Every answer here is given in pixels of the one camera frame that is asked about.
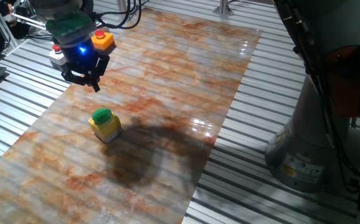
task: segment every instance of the red button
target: red button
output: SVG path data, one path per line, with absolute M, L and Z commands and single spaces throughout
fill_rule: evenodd
M 59 46 L 57 46 L 57 45 L 53 45 L 53 50 L 55 50 L 55 51 L 60 51 L 61 50 L 61 48 L 59 47 Z
M 94 34 L 98 37 L 98 36 L 102 36 L 105 34 L 104 30 L 97 30 L 96 32 L 94 32 Z

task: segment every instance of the blue led light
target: blue led light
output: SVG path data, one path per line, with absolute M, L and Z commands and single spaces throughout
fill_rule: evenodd
M 80 53 L 84 54 L 86 53 L 86 48 L 84 47 L 79 47 Z

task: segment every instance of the label sticker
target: label sticker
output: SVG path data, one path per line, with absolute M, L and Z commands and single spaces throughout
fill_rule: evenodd
M 286 174 L 307 183 L 316 184 L 324 166 L 316 166 L 305 161 L 300 160 L 288 153 L 285 156 L 281 170 Z

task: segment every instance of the marble surface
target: marble surface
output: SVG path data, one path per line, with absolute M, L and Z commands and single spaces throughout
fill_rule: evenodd
M 0 158 L 0 223 L 181 223 L 260 34 L 143 9 L 101 91 L 71 85 Z M 101 107 L 124 129 L 109 144 Z

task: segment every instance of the gray floor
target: gray floor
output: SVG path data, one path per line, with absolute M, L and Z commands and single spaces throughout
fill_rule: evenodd
M 116 10 L 113 0 L 96 11 Z M 275 8 L 234 2 L 234 15 L 213 14 L 219 0 L 151 0 L 147 7 L 262 29 L 263 34 L 199 181 L 183 223 L 356 223 L 355 195 L 295 192 L 266 168 L 268 140 L 289 120 L 305 69 L 292 52 Z M 107 16 L 115 23 L 115 16 Z M 112 30 L 115 36 L 120 30 Z M 46 55 L 51 46 L 29 41 L 0 61 L 0 156 L 69 86 Z

